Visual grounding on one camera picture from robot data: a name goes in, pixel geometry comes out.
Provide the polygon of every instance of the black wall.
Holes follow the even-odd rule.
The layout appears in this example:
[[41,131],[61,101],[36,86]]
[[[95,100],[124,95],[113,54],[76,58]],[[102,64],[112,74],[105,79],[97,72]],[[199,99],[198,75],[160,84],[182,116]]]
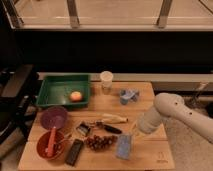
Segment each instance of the black wall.
[[16,32],[40,70],[209,73],[213,32]]

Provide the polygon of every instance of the blue object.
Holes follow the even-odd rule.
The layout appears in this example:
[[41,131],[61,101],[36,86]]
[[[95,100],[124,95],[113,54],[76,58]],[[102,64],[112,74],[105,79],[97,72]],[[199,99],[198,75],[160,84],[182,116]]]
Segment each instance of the blue object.
[[118,137],[116,156],[118,158],[128,160],[131,151],[131,135],[122,134]]
[[129,100],[137,101],[139,97],[139,91],[138,90],[121,90],[120,91],[120,102],[123,105],[126,105]]

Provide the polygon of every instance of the pink bowl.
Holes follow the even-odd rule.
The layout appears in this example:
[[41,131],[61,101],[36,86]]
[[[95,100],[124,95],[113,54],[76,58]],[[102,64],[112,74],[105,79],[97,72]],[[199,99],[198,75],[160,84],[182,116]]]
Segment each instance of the pink bowl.
[[51,130],[53,127],[56,129],[62,128],[67,120],[68,112],[62,106],[53,106],[44,110],[41,116],[41,125],[47,130]]

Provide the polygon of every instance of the small container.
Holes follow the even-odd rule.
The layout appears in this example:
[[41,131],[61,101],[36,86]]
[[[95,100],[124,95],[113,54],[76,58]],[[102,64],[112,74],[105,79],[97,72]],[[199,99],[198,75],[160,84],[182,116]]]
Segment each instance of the small container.
[[114,76],[110,71],[103,71],[100,74],[101,87],[104,94],[110,93],[113,77]]

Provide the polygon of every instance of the red grapes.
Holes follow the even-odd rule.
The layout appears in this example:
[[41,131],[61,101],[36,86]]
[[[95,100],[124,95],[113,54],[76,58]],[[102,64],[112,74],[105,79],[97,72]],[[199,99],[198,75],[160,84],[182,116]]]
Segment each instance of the red grapes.
[[93,137],[88,137],[84,140],[84,143],[87,147],[92,150],[98,151],[109,148],[113,143],[117,141],[117,136],[97,136],[94,135]]

